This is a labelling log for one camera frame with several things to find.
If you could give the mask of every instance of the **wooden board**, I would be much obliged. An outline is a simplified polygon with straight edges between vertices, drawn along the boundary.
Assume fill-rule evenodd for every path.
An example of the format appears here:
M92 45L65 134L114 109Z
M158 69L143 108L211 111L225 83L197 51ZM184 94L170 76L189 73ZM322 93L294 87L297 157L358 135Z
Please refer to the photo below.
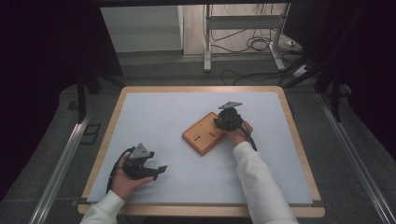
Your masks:
M182 136L201 156L212 149L226 134L216 127L213 119L218 117L214 112L194 123Z
M297 153L303 166L305 176L310 188L314 204L312 206L292 206L291 209L297 217L323 217L325 214L324 206L321 202L318 187L313 177L308 159L305 155L303 144L295 126L293 117L291 115L289 105L283 90L277 86L238 86L238 87L221 87L221 86L168 86L168 87L126 87L122 90L120 98L114 109L114 113L108 124L105 137L99 149L95 164L92 167L91 175L87 181L86 187L81 195L81 200L78 204L78 211L85 214L90 205L84 203L84 200L89 196L95 178L98 175L99 169L103 163L106 155L111 136L120 116L123 102L129 92L263 92L275 91L283 106L286 119L289 124L292 138L297 149ZM248 208L246 205L180 205L180 204L125 204L120 210L120 214L130 216L179 216L179 217L249 217Z

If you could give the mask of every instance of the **wire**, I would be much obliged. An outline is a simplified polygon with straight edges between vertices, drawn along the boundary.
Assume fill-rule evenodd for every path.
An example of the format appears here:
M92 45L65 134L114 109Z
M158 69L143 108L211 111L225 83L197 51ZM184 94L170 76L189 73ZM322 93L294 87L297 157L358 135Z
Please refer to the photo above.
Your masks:
M254 44L255 44L255 43L259 43L259 42L265 43L266 46L265 46L264 48L261 48L261 49L255 48L255 47L254 47ZM227 50L227 51L232 52L232 53L240 53L240 52L247 51L247 50L249 50L249 49L255 49L255 50L257 50L257 51L263 51L263 50L268 49L268 47L269 47L268 42L267 42L265 39L263 39L263 38L257 38L257 37L251 37L251 38L249 38L249 39L247 40L247 48L246 48L246 49L241 49L241 50L226 49L226 48L224 48L224 47L222 47L222 46L219 46L219 45L210 45L210 46L216 47L216 48L220 48L220 49L224 49L224 50Z
M257 151L256 144L254 143L253 138L250 136L250 132L248 131L248 126L244 120L242 120L242 121L245 124L246 129L244 129L242 126L239 126L239 130L241 130L242 133L244 133L247 136L247 139L248 139L249 143L251 144L251 147L253 147L253 149L255 151Z
M231 36L233 36L233 35L240 34L240 33L244 32L244 31L246 31L246 30L247 30L247 29L245 29L245 30L240 30L240 31L238 31L238 32L236 32L236 33L233 33L233 34L230 34L230 35L226 35L226 36L224 36L224 37L222 37L222 38L219 38L219 39L216 39L215 37L213 37L213 32L212 32L212 31L210 31L210 35L212 36L212 39L213 39L214 41L219 41L219 40L223 40L223 39L226 39L226 38L228 38L228 37L231 37Z
M247 74L247 75L241 75L233 70L223 70L220 74L221 76L221 81L224 85L228 85L225 80L224 80L224 74L225 73L233 73L235 75L237 75L238 77L233 81L233 86L236 85L236 83L241 80L241 79L247 79L253 82L262 82L262 81L266 81L266 80L270 80L270 79L276 79L279 78L278 83L276 84L277 86L281 86L282 85L282 81L285 77L290 76L292 73L292 71L294 71L294 69L296 67L298 67L299 65L303 64L306 61L307 57L306 55L303 55L301 58L299 58L297 61L295 61L294 63L292 63L285 71L283 72L274 72L274 73L252 73L252 74ZM271 75L275 75L274 77L266 77L266 78L261 78L261 79L254 79L253 77L256 76L271 76Z
M227 12L227 14L228 15L230 15L230 12L227 10L227 7L225 7L225 5L223 5L223 7L224 7L224 9L225 9L225 11Z
M110 176L108 177L108 181L107 181L107 189L106 189L106 193L108 193L108 191L111 189L111 185L113 183L113 178L114 178L114 174L117 171L118 165L120 163L120 160L122 159L122 157L129 151L132 151L134 149L134 147L132 148L128 148L126 149L119 157L119 159L116 161L116 163L114 163L113 169L111 170Z

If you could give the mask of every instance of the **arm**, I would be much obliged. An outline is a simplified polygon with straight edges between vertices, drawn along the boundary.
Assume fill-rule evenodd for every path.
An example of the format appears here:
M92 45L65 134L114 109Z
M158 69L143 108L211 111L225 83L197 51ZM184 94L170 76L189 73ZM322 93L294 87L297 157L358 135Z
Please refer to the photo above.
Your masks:
M128 154L124 155L120 160L119 167L122 167ZM117 213L125 204L125 199L131 195L137 187L145 185L153 180L153 177L146 177L138 180L133 180L126 175L122 169L117 169L114 175L113 183L105 198L99 203L93 204L84 217L81 223L106 223L116 224Z
M228 133L236 145L233 156L236 172L247 199L247 207L253 223L297 223L286 199L262 159L262 154L253 150L246 136L239 130Z

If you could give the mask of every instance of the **hand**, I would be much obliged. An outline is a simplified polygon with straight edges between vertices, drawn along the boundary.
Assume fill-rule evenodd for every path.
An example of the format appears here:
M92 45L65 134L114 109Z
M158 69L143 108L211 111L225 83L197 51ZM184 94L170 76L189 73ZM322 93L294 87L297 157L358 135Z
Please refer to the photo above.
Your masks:
M120 160L117 171L114 174L113 183L111 184L111 190L123 200L128 198L137 189L137 187L145 185L154 179L153 176L150 176L134 180L125 174L122 170L122 165L128 159L128 156L129 155L127 153Z
M242 127L249 133L253 132L253 127L251 127L247 121L244 121L244 123L242 123ZM231 142L236 146L239 143L248 141L248 137L240 129L225 133L227 133L227 135L230 137Z

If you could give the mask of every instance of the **white sleeve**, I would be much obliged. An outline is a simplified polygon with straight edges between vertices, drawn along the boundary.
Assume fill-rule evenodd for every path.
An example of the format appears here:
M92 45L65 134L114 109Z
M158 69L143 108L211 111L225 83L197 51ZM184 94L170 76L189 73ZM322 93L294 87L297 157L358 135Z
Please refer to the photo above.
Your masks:
M109 190L105 198L99 203L91 205L87 213L81 220L81 223L106 223L117 224L117 213L125 204L125 201L113 191Z
M253 150L249 142L243 142L235 147L233 156L253 223L297 223L262 154Z

